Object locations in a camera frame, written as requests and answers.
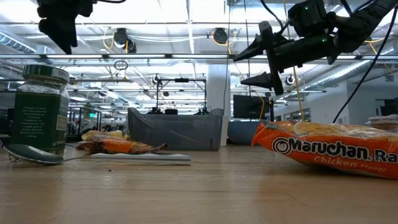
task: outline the green label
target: green label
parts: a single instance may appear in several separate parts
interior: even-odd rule
[[[60,95],[16,93],[11,142],[43,151],[65,147],[68,99]]]

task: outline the monitor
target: monitor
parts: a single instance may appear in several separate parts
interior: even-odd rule
[[[269,112],[268,97],[262,97],[265,102],[262,118]],[[259,119],[262,101],[258,96],[234,95],[234,118]]]

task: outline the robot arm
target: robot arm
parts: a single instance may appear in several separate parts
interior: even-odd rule
[[[327,57],[328,63],[332,64],[340,53],[353,52],[397,4],[398,0],[375,0],[354,12],[351,17],[340,17],[334,12],[327,14],[322,0],[298,3],[288,13],[289,23],[300,37],[304,37],[296,41],[285,39],[281,32],[273,34],[269,23],[261,22],[260,35],[237,55],[234,62],[260,55],[266,50],[271,73],[244,80],[242,84],[273,87],[276,95],[283,94],[278,73],[293,66],[301,67],[303,63],[322,57]],[[335,27],[338,32],[332,36],[330,34]]]

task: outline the noodle package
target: noodle package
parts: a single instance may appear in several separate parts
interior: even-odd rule
[[[380,129],[277,121],[260,124],[255,143],[303,164],[398,179],[398,135]]]

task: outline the plastic bin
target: plastic bin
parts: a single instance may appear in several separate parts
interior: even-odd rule
[[[163,143],[170,150],[220,149],[223,110],[209,115],[140,114],[128,109],[130,138],[151,146]]]

